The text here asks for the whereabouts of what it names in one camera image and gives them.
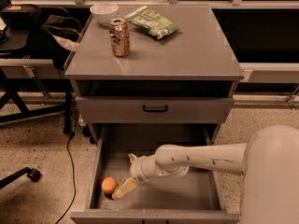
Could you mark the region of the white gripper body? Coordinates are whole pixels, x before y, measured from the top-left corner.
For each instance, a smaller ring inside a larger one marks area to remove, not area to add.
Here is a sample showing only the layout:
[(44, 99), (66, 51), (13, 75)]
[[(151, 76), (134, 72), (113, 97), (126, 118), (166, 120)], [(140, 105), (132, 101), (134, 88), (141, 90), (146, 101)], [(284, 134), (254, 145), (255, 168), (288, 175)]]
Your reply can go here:
[(152, 178), (158, 178), (162, 170), (156, 162), (156, 157), (150, 155), (138, 157), (134, 163), (131, 163), (129, 172), (137, 183), (146, 183)]

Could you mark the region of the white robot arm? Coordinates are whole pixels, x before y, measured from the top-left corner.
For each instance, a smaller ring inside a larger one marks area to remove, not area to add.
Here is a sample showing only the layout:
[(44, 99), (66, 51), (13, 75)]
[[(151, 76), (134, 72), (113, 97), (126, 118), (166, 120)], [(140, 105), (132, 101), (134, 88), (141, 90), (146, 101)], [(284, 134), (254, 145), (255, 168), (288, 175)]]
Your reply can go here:
[(118, 200), (155, 178), (183, 177), (191, 167), (241, 176), (237, 224), (298, 224), (299, 130), (261, 129), (247, 143), (162, 145), (150, 156), (130, 156), (130, 176), (112, 194)]

